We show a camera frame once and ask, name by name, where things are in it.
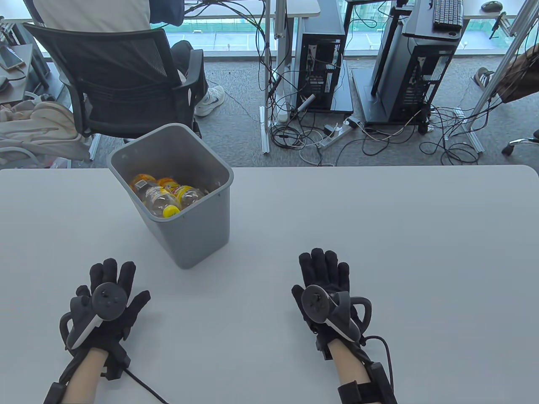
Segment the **person's right hand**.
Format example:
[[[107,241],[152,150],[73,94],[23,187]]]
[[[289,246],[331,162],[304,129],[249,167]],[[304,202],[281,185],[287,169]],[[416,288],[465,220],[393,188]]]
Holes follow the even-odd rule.
[[[339,262],[337,254],[331,250],[323,251],[321,248],[314,248],[311,252],[304,252],[299,256],[299,265],[305,287],[317,285],[328,294],[335,294],[341,291],[350,291],[349,265],[346,262]],[[329,343],[334,340],[342,342],[350,350],[352,355],[362,363],[370,363],[369,356],[360,348],[365,345],[364,337],[360,337],[360,342],[348,342],[342,335],[329,325],[317,324],[313,322],[305,313],[302,305],[302,294],[304,287],[294,285],[291,294],[297,303],[302,317],[308,328],[316,335],[316,348],[322,352],[325,360],[333,360]]]

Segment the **person's left hand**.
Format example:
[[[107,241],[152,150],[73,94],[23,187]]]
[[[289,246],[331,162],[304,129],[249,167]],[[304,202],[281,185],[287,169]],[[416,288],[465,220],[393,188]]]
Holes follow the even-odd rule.
[[[133,262],[118,267],[113,258],[90,268],[90,285],[77,288],[69,312],[60,318],[60,335],[65,350],[72,355],[63,379],[73,376],[92,348],[107,354],[102,377],[117,380],[127,370],[131,360],[120,342],[127,339],[151,298],[147,290],[131,297],[135,272]]]

